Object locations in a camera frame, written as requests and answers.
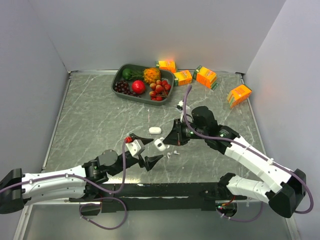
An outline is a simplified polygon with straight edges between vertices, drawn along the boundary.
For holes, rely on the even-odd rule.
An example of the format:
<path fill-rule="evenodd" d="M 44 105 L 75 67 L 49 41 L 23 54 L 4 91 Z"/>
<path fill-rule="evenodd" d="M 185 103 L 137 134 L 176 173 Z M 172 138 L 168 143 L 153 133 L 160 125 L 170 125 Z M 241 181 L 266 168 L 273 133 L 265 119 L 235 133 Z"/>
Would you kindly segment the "white square charging case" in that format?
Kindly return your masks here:
<path fill-rule="evenodd" d="M 160 137 L 154 140 L 154 146 L 158 151 L 163 152 L 167 149 L 167 146 L 164 144 L 164 138 Z"/>

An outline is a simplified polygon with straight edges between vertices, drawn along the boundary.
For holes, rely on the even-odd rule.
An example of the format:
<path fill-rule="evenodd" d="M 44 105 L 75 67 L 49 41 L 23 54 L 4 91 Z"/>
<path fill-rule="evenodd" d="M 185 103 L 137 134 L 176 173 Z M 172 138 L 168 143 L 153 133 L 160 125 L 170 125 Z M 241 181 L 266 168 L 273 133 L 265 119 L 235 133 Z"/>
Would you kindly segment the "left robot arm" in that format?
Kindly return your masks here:
<path fill-rule="evenodd" d="M 11 214 L 27 205 L 56 200 L 93 201 L 101 192 L 114 195 L 125 186 L 126 170 L 139 165 L 150 171 L 162 155 L 142 157 L 145 146 L 153 139 L 131 133 L 122 143 L 122 153 L 105 150 L 88 162 L 65 170 L 23 173 L 12 169 L 0 181 L 0 213 Z"/>

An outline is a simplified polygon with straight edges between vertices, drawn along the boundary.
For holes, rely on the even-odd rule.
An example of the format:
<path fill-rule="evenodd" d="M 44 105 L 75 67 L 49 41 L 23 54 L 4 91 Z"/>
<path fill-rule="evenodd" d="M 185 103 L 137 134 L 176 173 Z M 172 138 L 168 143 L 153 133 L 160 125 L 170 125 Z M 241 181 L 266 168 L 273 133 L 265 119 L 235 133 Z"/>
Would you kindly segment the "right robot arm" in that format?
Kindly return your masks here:
<path fill-rule="evenodd" d="M 218 124 L 206 106 L 192 110 L 191 123 L 175 119 L 171 132 L 163 140 L 165 145 L 183 146 L 191 139 L 203 139 L 213 150 L 220 152 L 247 169 L 259 180 L 227 173 L 220 178 L 218 193 L 223 199 L 245 196 L 267 203 L 284 218 L 290 218 L 306 195 L 306 174 L 278 165 L 252 147 L 232 128 Z"/>

